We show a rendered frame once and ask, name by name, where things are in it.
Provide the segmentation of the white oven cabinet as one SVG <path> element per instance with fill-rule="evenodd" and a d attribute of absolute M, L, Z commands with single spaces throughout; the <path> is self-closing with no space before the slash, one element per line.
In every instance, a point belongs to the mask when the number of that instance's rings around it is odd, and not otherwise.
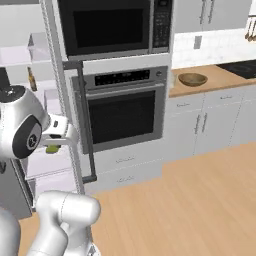
<path fill-rule="evenodd" d="M 153 58 L 149 64 L 140 62 L 126 64 L 122 68 L 108 68 L 100 73 L 120 72 L 125 70 L 144 69 L 166 66 L 167 81 L 169 65 L 165 61 Z M 161 174 L 163 161 L 162 137 L 156 140 L 122 146 L 100 152 L 94 151 L 97 180 L 87 183 L 85 191 L 95 193 L 111 190 L 116 187 L 141 182 Z"/>

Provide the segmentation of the steel built-in oven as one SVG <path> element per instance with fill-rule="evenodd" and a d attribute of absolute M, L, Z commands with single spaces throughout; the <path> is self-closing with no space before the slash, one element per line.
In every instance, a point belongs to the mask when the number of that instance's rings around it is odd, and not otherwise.
<path fill-rule="evenodd" d="M 93 150 L 100 152 L 162 137 L 166 66 L 84 77 L 89 111 L 82 108 L 79 78 L 70 79 L 75 96 L 81 150 L 88 152 L 85 118 L 90 118 Z"/>

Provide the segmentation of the black steel microwave oven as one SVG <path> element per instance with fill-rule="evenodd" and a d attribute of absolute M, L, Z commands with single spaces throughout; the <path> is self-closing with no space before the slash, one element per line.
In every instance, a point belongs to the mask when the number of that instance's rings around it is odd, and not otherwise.
<path fill-rule="evenodd" d="M 57 6 L 70 60 L 169 50 L 172 0 L 57 0 Z"/>

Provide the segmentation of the clear fridge shelf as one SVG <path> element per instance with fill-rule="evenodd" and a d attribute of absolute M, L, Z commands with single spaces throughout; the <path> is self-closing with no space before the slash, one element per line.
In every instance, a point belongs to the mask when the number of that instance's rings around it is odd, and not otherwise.
<path fill-rule="evenodd" d="M 48 61 L 51 59 L 45 32 L 31 33 L 27 49 L 32 62 Z"/>

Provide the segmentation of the wooden bowl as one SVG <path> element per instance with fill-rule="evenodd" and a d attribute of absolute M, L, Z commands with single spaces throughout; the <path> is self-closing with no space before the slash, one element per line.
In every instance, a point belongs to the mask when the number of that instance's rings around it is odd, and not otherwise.
<path fill-rule="evenodd" d="M 178 75 L 179 81 L 189 87 L 198 87 L 205 84 L 208 78 L 199 73 L 183 73 Z"/>

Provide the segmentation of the white base cupboards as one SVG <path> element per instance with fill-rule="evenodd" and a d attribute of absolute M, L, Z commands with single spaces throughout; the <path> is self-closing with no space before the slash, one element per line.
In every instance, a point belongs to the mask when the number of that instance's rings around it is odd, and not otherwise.
<path fill-rule="evenodd" d="M 256 85 L 170 98 L 166 103 L 164 156 L 175 161 L 227 147 L 240 107 Z"/>

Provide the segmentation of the brown bottle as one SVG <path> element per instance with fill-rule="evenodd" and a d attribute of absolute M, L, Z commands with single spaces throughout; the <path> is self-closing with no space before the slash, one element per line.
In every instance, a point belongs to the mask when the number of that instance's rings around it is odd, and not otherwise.
<path fill-rule="evenodd" d="M 33 73 L 32 73 L 32 69 L 31 69 L 31 67 L 27 67 L 27 70 L 28 70 L 28 79 L 29 79 L 31 90 L 36 92 L 37 85 L 36 85 L 35 77 L 33 76 Z"/>

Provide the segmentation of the white open fridge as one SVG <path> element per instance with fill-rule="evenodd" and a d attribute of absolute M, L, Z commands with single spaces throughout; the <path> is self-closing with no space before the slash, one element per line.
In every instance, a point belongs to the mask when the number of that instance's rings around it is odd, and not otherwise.
<path fill-rule="evenodd" d="M 30 33 L 46 30 L 53 72 L 57 75 L 57 58 L 52 50 L 57 45 L 57 37 L 50 36 L 50 27 L 46 27 L 45 16 L 37 2 L 0 0 L 0 56 L 2 48 L 10 48 L 7 57 L 14 55 L 19 47 L 26 51 Z M 21 162 L 0 158 L 0 207 L 9 210 L 17 219 L 24 219 L 32 216 L 32 204 L 33 195 Z"/>

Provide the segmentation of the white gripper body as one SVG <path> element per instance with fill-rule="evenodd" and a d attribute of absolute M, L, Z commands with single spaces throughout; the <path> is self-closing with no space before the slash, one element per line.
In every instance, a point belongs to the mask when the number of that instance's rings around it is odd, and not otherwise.
<path fill-rule="evenodd" d="M 48 145 L 76 145 L 79 135 L 75 127 L 70 123 L 53 122 L 42 133 L 41 144 Z"/>

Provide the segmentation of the white fridge drawer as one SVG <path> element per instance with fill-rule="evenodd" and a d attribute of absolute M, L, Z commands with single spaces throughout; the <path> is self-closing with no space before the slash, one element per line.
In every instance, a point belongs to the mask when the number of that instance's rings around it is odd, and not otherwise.
<path fill-rule="evenodd" d="M 32 186 L 34 199 L 37 199 L 41 193 L 49 190 L 76 191 L 74 174 L 70 169 L 32 178 L 29 180 L 29 183 Z"/>

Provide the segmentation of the black hob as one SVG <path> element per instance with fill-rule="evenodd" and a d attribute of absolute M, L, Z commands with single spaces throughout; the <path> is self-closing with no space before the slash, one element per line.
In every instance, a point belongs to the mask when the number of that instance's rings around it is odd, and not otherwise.
<path fill-rule="evenodd" d="M 218 67 L 245 79 L 256 78 L 256 59 L 218 64 Z"/>

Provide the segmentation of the fridge door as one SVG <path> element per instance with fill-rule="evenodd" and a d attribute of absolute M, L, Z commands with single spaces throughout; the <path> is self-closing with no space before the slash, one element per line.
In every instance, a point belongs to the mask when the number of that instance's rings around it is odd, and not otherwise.
<path fill-rule="evenodd" d="M 69 121 L 72 121 L 68 90 L 66 86 L 62 56 L 59 45 L 59 38 L 54 18 L 53 0 L 39 0 L 39 3 L 41 5 L 46 30 L 46 37 L 51 56 L 56 86 L 58 90 L 61 111 L 62 114 L 69 119 Z M 69 152 L 72 160 L 73 176 L 76 184 L 76 191 L 78 194 L 84 194 L 85 191 L 82 182 L 77 146 L 71 145 L 69 147 Z"/>

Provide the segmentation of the white wall cupboards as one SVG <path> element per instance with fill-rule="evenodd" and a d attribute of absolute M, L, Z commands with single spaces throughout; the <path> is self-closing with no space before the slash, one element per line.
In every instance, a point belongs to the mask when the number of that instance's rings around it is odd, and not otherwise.
<path fill-rule="evenodd" d="M 175 32 L 244 28 L 252 0 L 175 0 Z"/>

